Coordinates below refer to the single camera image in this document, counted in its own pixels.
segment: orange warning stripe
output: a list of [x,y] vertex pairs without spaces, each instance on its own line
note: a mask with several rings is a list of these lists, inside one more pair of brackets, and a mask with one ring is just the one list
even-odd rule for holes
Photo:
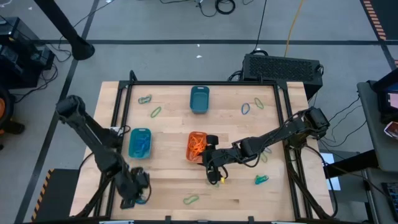
[[372,4],[370,1],[363,1],[365,8],[369,14],[369,17],[372,20],[374,27],[376,28],[376,32],[381,40],[386,40],[386,33],[384,32],[383,27],[380,25],[380,21],[377,18],[376,12],[374,11]]
[[42,201],[43,201],[45,189],[47,188],[47,185],[49,184],[49,180],[50,180],[50,177],[51,177],[51,174],[52,174],[53,171],[54,171],[54,169],[50,169],[47,172],[47,175],[45,176],[45,180],[44,180],[44,184],[42,186],[42,190],[40,191],[39,197],[38,197],[37,202],[36,202],[36,206],[35,206],[35,208],[33,210],[32,218],[30,218],[31,222],[34,222],[35,219],[36,219],[37,213],[39,212],[40,203],[42,203]]

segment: blue plastic bin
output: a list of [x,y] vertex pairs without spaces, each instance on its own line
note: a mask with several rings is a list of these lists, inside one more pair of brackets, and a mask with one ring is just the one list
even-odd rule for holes
[[195,114],[205,114],[209,108],[210,90],[207,86],[194,86],[191,89],[190,107]]
[[130,135],[129,156],[146,159],[150,156],[152,135],[147,128],[134,128]]

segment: black keyboard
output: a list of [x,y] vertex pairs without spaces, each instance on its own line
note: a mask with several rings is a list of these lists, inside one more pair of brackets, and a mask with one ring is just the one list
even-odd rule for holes
[[383,190],[392,200],[387,200],[390,205],[392,216],[398,222],[398,183],[381,183]]

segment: wooden table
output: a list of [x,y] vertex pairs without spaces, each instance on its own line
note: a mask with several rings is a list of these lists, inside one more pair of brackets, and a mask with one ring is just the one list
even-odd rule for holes
[[[94,119],[109,127],[116,98],[118,82],[103,82],[96,106]],[[255,168],[239,164],[226,166],[229,178],[217,188],[206,180],[205,168],[188,162],[185,158],[188,135],[192,131],[203,131],[219,136],[219,147],[231,147],[231,142],[248,136],[260,136],[279,127],[275,107],[274,91],[271,86],[209,86],[210,109],[207,114],[193,114],[189,108],[190,89],[183,85],[134,85],[127,124],[134,128],[149,128],[152,132],[150,159],[131,159],[128,154],[130,135],[123,142],[122,155],[130,166],[142,166],[150,174],[152,196],[146,205],[121,210],[121,197],[115,193],[112,219],[164,220],[226,220],[244,221],[254,216],[255,221],[294,221],[292,200],[287,178],[282,143],[272,145],[266,163]],[[308,108],[302,83],[289,83],[289,96],[293,113]],[[140,105],[139,97],[152,94],[149,104]],[[118,118],[120,125],[125,97],[122,97]],[[282,108],[285,109],[280,90]],[[260,110],[254,98],[264,104]],[[249,103],[251,110],[241,114],[243,103]],[[155,118],[151,112],[158,106],[162,111]],[[314,140],[308,144],[317,149]],[[85,156],[90,153],[86,148]],[[325,175],[320,158],[303,149],[302,160],[309,191],[323,209],[333,213]],[[254,184],[256,175],[268,175],[269,180],[261,185]],[[94,157],[87,160],[80,172],[70,215],[78,213],[98,188],[100,172]],[[297,188],[301,216],[305,217],[302,195]],[[183,199],[199,195],[200,199],[185,205]],[[108,191],[103,196],[102,212],[106,207]]]

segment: orange object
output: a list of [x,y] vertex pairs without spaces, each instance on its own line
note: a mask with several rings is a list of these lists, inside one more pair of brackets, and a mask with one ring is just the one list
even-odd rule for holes
[[206,133],[193,131],[188,137],[187,160],[190,162],[201,163],[201,155],[206,148]]

